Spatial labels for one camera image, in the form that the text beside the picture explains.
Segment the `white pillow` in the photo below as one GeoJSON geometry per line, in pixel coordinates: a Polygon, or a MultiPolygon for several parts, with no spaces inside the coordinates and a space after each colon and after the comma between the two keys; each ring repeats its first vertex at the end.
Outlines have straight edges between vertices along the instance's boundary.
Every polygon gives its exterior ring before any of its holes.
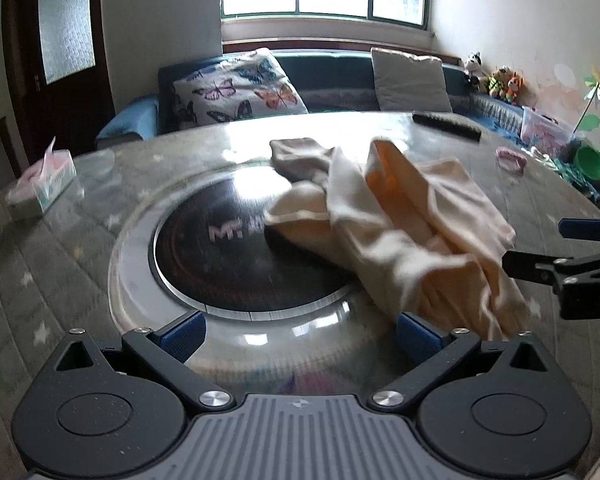
{"type": "Polygon", "coordinates": [[[376,97],[383,112],[451,112],[442,61],[372,48],[376,97]]]}
{"type": "Polygon", "coordinates": [[[268,48],[204,67],[174,81],[180,129],[307,109],[268,48]]]}

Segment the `metal bolt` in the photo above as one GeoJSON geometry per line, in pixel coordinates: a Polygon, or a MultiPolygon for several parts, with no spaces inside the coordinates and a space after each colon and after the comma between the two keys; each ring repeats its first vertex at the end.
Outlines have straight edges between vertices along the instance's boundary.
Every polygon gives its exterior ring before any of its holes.
{"type": "Polygon", "coordinates": [[[396,392],[395,390],[385,390],[374,393],[371,399],[378,406],[392,408],[394,406],[399,406],[404,402],[404,395],[400,392],[396,392]]]}
{"type": "Polygon", "coordinates": [[[209,390],[200,394],[199,397],[200,403],[205,406],[210,406],[212,408],[219,408],[220,406],[224,406],[231,401],[231,395],[227,392],[221,392],[220,390],[209,390]]]}

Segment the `black circular plate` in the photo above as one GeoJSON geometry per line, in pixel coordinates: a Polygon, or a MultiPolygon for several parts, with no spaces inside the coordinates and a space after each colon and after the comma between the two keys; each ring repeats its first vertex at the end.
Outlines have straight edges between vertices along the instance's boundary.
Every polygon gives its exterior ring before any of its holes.
{"type": "Polygon", "coordinates": [[[242,312],[309,304],[351,282],[264,227],[264,210],[289,187],[273,168],[251,166],[194,192],[158,226],[160,279],[184,301],[242,312]]]}

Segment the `dark wooden door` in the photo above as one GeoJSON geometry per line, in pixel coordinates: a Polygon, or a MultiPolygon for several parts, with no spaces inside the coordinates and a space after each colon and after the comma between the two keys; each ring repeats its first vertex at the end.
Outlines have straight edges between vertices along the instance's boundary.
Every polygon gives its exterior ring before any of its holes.
{"type": "Polygon", "coordinates": [[[3,0],[2,10],[11,99],[29,161],[54,137],[73,156],[93,151],[114,115],[100,0],[3,0]]]}

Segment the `fabric fold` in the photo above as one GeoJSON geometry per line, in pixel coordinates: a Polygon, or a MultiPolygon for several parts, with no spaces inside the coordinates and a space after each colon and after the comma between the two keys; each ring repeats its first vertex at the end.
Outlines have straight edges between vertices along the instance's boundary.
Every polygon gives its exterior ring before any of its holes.
{"type": "Polygon", "coordinates": [[[382,139],[364,168],[313,139],[271,147],[273,167],[295,182],[266,225],[353,270],[385,315],[414,312],[490,340],[521,329],[525,300],[501,266],[515,232],[459,161],[414,165],[382,139]]]}

